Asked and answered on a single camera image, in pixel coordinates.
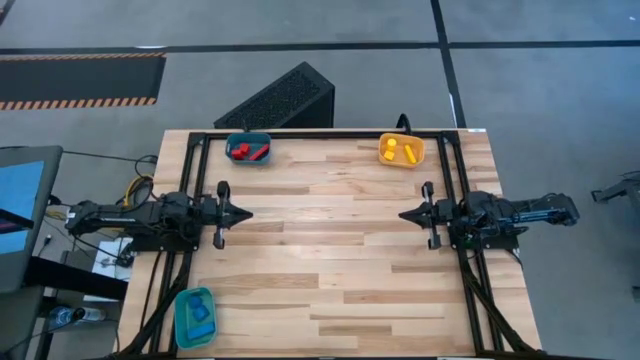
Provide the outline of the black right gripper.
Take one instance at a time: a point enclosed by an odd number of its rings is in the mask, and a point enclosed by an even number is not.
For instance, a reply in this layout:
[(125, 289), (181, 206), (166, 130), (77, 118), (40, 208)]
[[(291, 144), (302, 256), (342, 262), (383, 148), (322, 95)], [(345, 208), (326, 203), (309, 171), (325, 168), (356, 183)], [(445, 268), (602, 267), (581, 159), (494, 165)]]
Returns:
[[(434, 184), (430, 181), (423, 184), (422, 195), (427, 205), (427, 228), (431, 231), (431, 236), (428, 240), (428, 248), (430, 250), (436, 250), (442, 246), (441, 237), (438, 233), (437, 227), (446, 226), (449, 233), (450, 246), (453, 249), (459, 249), (461, 247), (462, 222), (457, 203), (450, 199), (434, 201)], [(421, 229), (424, 229), (425, 221), (421, 217), (424, 214), (425, 204), (421, 203), (415, 209), (401, 212), (400, 216), (401, 219), (409, 221), (419, 226)]]

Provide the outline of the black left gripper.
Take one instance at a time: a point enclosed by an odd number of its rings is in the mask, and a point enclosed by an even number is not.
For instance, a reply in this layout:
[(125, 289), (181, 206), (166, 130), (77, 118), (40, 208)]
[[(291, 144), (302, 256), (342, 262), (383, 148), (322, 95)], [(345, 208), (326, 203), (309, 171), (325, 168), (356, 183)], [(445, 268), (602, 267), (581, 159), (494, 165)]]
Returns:
[[(216, 198), (211, 195), (203, 197), (203, 224), (206, 226), (214, 226), (215, 233), (213, 236), (213, 246), (216, 249), (225, 247), (223, 230), (229, 228), (229, 220), (227, 206), (230, 203), (230, 185), (227, 181), (220, 181), (217, 185)], [(231, 213), (235, 216), (231, 221), (231, 226), (238, 225), (241, 222), (252, 218), (253, 213), (237, 207), (231, 206)]]

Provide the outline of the yellow plastic bin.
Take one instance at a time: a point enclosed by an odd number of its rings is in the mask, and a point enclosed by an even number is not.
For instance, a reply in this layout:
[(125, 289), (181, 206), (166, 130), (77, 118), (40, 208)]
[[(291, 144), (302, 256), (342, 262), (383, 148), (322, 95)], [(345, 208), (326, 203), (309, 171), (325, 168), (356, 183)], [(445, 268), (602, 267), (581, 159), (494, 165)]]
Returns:
[[(394, 159), (392, 161), (388, 161), (383, 157), (384, 153), (388, 151), (386, 149), (386, 141), (389, 138), (394, 138), (397, 141), (395, 150), (392, 151), (395, 153)], [(417, 160), (416, 164), (410, 164), (407, 160), (404, 150), (404, 146), (406, 144), (411, 146)], [(424, 156), (425, 144), (424, 141), (418, 137), (397, 133), (383, 133), (379, 138), (378, 159), (383, 165), (412, 169), (416, 168), (424, 161)]]

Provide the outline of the dark blue-grey plastic bin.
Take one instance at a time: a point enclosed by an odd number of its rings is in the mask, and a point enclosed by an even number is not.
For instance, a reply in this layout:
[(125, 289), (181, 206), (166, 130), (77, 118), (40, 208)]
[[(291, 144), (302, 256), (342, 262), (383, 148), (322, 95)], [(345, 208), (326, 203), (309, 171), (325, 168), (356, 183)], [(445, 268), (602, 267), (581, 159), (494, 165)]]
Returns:
[[(237, 161), (231, 158), (231, 150), (240, 143), (248, 143), (250, 145), (251, 147), (250, 156), (265, 144), (270, 145), (270, 151), (265, 158), (259, 161), (250, 161), (249, 159), (245, 161)], [(267, 165), (270, 162), (270, 154), (271, 154), (271, 137), (266, 133), (243, 132), (243, 133), (234, 133), (227, 137), (225, 155), (232, 163), (236, 165), (254, 165), (254, 166)]]

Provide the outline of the teal plastic bin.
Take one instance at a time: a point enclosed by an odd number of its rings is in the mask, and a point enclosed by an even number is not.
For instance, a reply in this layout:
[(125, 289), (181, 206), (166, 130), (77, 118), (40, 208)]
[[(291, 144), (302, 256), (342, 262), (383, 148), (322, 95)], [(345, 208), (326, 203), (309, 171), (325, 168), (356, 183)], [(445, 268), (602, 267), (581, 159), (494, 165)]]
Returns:
[[(188, 306), (188, 298), (190, 295), (200, 295), (203, 300), (202, 305), (206, 306), (210, 311), (210, 315), (203, 322), (198, 322), (193, 317), (192, 311), (194, 309), (191, 309)], [(216, 306), (213, 293), (209, 288), (197, 287), (179, 292), (175, 298), (174, 308), (175, 341), (181, 350), (190, 350), (207, 346), (216, 338), (218, 330)], [(216, 325), (216, 332), (212, 336), (200, 338), (195, 341), (189, 341), (187, 339), (187, 331), (189, 328), (210, 322), (213, 322)]]

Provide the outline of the blue flat block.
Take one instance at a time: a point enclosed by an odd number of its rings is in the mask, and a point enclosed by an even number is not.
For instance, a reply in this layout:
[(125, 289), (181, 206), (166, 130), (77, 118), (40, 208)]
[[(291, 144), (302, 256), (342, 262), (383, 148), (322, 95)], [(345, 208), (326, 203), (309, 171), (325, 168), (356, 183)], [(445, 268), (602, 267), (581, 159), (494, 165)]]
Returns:
[(195, 341), (200, 338), (212, 336), (216, 332), (216, 325), (213, 322), (191, 327), (187, 331), (187, 339)]

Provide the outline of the black computer case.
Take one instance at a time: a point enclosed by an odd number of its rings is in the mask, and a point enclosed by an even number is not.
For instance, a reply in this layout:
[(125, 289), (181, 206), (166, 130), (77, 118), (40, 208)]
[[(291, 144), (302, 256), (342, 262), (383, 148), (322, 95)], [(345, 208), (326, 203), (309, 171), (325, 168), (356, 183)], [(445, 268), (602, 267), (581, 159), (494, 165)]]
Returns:
[(307, 62), (216, 120), (215, 129), (333, 128), (335, 86)]

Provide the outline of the white paper sheet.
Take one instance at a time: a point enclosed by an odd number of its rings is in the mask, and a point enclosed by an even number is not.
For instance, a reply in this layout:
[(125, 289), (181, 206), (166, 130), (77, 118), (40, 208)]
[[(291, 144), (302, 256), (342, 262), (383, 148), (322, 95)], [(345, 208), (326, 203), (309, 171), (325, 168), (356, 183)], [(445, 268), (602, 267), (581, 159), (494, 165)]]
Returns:
[(131, 238), (116, 238), (112, 241), (101, 241), (99, 251), (94, 260), (92, 272), (118, 280), (129, 281), (132, 273), (132, 265), (117, 265), (116, 255), (123, 258), (124, 255), (122, 252), (131, 241)]

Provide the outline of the black side table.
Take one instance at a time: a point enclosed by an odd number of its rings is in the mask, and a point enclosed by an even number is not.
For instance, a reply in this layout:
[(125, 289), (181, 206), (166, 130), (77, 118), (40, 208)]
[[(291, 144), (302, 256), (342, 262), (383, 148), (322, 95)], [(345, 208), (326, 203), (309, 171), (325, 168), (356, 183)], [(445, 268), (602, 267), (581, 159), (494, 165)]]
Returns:
[(25, 285), (40, 285), (115, 300), (123, 300), (128, 283), (39, 257), (31, 257), (24, 273)]

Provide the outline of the clear water bottle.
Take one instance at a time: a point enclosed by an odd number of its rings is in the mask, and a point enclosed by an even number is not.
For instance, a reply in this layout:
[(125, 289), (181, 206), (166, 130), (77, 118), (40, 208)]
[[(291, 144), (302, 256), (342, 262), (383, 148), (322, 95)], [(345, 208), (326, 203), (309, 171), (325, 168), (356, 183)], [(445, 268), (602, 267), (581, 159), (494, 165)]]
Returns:
[(49, 313), (49, 320), (54, 328), (80, 323), (102, 322), (106, 312), (98, 308), (58, 306)]

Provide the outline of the black stand leg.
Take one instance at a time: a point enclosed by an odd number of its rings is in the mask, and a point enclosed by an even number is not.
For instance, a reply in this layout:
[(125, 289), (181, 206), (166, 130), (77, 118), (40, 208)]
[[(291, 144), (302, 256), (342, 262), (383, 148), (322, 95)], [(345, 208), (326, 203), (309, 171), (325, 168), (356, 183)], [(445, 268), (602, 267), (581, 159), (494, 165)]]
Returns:
[(619, 182), (601, 190), (593, 190), (591, 196), (596, 203), (626, 196), (634, 206), (640, 206), (640, 171), (623, 174)]

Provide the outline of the black hazard-striped floor mat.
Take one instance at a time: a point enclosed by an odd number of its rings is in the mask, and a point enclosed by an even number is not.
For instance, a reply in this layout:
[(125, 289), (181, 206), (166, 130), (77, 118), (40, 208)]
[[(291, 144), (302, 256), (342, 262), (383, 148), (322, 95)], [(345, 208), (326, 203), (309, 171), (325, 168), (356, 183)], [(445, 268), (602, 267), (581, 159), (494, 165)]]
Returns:
[(148, 106), (164, 53), (0, 57), (0, 111)]

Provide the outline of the grey monitor blue screen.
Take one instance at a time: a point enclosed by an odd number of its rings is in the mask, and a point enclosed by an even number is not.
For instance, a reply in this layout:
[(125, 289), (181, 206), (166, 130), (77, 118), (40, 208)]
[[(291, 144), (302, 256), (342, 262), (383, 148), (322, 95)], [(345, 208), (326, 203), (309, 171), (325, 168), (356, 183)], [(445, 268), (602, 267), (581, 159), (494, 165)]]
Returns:
[(0, 149), (0, 210), (33, 222), (30, 229), (0, 234), (0, 294), (22, 286), (62, 153), (60, 146)]

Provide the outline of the black aluminium table frame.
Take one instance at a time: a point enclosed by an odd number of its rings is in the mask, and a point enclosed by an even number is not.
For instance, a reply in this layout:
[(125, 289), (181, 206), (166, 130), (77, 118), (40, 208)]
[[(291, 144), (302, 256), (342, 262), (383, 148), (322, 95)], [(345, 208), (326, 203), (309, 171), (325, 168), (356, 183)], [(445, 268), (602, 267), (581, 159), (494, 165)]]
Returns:
[(219, 331), (194, 358), (471, 355), (475, 351), (459, 259), (430, 250), (428, 233), (400, 213), (465, 190), (501, 193), (489, 138), (460, 130), (425, 143), (414, 169), (385, 166), (374, 131), (276, 132), (271, 162), (237, 166), (213, 133), (205, 166), (185, 130), (165, 133), (157, 188), (213, 191), (229, 182), (252, 213), (216, 250), (206, 230), (189, 282), (215, 297)]

